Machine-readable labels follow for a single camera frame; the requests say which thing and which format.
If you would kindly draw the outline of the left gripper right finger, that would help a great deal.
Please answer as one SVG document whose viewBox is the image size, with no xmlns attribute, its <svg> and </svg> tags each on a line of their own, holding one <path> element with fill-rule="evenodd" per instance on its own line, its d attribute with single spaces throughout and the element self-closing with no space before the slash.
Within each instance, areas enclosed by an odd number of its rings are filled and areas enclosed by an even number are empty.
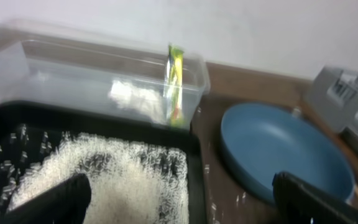
<svg viewBox="0 0 358 224">
<path fill-rule="evenodd" d="M 285 223 L 358 224 L 358 210 L 289 172 L 273 178 L 273 197 Z"/>
</svg>

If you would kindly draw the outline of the dark blue plate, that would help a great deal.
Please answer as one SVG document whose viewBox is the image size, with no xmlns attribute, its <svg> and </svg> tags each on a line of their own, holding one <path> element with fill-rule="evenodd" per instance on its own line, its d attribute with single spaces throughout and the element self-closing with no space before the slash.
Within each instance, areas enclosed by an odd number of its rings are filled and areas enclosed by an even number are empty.
<svg viewBox="0 0 358 224">
<path fill-rule="evenodd" d="M 223 160 L 243 188 L 271 205 L 273 177 L 287 171 L 327 194 L 348 202 L 354 173 L 321 131 L 291 113 L 262 103 L 239 103 L 223 114 Z"/>
</svg>

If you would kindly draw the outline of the green yellow snack wrapper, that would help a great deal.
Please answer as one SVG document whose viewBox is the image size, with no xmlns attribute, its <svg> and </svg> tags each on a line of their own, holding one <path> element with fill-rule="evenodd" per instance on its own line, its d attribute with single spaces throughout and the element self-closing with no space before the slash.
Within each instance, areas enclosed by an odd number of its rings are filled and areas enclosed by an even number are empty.
<svg viewBox="0 0 358 224">
<path fill-rule="evenodd" d="M 164 74 L 163 97 L 166 104 L 166 120 L 170 126 L 180 128 L 184 125 L 182 108 L 183 96 L 183 54 L 181 48 L 168 46 L 168 59 Z"/>
</svg>

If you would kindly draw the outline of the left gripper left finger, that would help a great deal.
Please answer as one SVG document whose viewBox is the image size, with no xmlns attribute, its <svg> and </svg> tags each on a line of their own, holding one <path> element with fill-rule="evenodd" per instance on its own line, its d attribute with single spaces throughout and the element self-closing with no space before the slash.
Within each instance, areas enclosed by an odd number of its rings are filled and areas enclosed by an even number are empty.
<svg viewBox="0 0 358 224">
<path fill-rule="evenodd" d="M 5 223 L 83 223 L 91 201 L 85 174 L 76 174 L 57 186 L 8 212 Z"/>
</svg>

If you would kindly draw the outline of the white napkin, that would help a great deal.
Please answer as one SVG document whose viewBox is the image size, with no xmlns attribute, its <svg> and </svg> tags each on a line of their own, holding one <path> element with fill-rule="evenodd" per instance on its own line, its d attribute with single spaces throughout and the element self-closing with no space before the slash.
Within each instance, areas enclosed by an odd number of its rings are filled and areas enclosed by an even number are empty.
<svg viewBox="0 0 358 224">
<path fill-rule="evenodd" d="M 120 109 L 132 110 L 148 117 L 153 123 L 166 124 L 163 98 L 156 90 L 114 80 L 108 97 L 116 102 Z"/>
</svg>

